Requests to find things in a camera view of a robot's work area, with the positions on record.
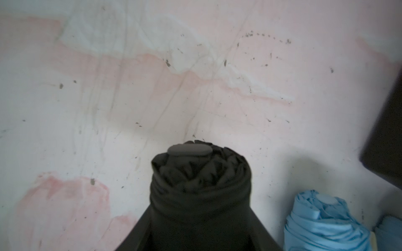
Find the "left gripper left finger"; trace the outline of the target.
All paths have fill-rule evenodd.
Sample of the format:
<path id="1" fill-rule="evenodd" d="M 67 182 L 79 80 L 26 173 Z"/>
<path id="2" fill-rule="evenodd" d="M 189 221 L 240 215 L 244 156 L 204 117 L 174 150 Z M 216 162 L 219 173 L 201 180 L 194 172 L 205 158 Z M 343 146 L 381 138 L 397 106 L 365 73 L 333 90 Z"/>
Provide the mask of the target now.
<path id="1" fill-rule="evenodd" d="M 134 228 L 129 232 L 116 251 L 152 251 L 151 206 L 149 206 Z"/>

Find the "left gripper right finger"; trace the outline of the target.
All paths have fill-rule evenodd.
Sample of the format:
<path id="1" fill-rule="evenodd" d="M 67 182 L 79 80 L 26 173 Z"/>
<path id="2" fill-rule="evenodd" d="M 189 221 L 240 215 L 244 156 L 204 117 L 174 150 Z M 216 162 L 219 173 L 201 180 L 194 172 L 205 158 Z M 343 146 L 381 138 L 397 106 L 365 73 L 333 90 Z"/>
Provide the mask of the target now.
<path id="1" fill-rule="evenodd" d="M 256 214 L 250 209 L 248 251 L 281 251 Z"/>

